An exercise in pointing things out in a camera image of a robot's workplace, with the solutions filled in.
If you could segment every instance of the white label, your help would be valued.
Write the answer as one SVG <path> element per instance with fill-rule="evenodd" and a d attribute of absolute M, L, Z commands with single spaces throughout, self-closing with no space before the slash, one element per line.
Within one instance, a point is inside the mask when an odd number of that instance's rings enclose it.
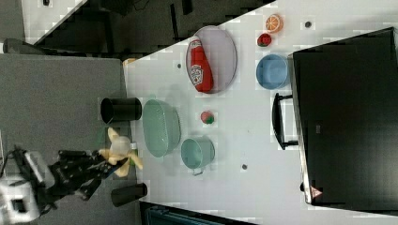
<path fill-rule="evenodd" d="M 191 66 L 191 80 L 193 85 L 197 85 L 202 83 L 203 81 L 203 70 L 202 67 L 199 65 Z"/>

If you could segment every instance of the white table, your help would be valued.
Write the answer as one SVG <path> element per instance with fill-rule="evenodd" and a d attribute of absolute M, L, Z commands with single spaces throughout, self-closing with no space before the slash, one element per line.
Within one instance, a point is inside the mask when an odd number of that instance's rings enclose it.
<path fill-rule="evenodd" d="M 85 2 L 87 0 L 51 0 L 45 7 L 42 0 L 22 0 L 25 42 L 35 44 Z"/>
<path fill-rule="evenodd" d="M 267 48 L 256 46 L 273 13 L 284 17 L 283 31 Z M 312 28 L 304 28 L 311 21 Z M 299 191 L 297 147 L 283 151 L 271 128 L 271 103 L 277 93 L 263 89 L 255 79 L 258 61 L 269 53 L 284 56 L 342 38 L 398 27 L 398 1 L 391 0 L 279 0 L 220 25 L 237 46 L 237 74 L 223 93 L 199 94 L 188 78 L 185 56 L 188 40 L 125 66 L 129 97 L 143 105 L 151 95 L 177 108 L 182 141 L 206 134 L 215 144 L 216 157 L 199 176 L 182 163 L 180 145 L 165 158 L 147 151 L 142 120 L 131 123 L 144 170 L 139 182 L 148 184 L 143 201 L 256 224 L 397 224 L 398 217 L 332 210 L 307 205 Z M 290 94 L 290 86 L 278 92 Z M 284 102 L 287 140 L 296 139 L 291 100 Z M 200 113 L 212 110 L 216 123 L 204 126 Z M 241 169 L 242 164 L 248 170 Z"/>

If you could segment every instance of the small red apple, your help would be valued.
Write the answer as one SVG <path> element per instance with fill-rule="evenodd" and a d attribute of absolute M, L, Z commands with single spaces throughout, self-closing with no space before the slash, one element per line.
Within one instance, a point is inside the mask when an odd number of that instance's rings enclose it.
<path fill-rule="evenodd" d="M 214 115 L 210 111 L 202 112 L 200 119 L 204 124 L 212 124 L 214 122 Z"/>

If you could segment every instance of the small black dot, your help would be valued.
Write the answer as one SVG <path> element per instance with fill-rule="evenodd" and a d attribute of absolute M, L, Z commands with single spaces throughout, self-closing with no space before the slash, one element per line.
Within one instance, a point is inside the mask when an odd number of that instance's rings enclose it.
<path fill-rule="evenodd" d="M 311 22 L 306 22 L 305 27 L 310 28 L 313 24 Z"/>

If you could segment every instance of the white plate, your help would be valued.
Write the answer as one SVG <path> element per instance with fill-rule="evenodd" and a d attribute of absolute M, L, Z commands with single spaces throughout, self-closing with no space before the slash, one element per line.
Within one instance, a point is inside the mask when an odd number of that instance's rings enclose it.
<path fill-rule="evenodd" d="M 230 35 L 217 26 L 205 26 L 195 34 L 202 41 L 207 61 L 213 74 L 214 86 L 209 93 L 225 90 L 234 79 L 237 70 L 237 49 Z M 191 74 L 191 48 L 188 47 L 186 65 Z"/>

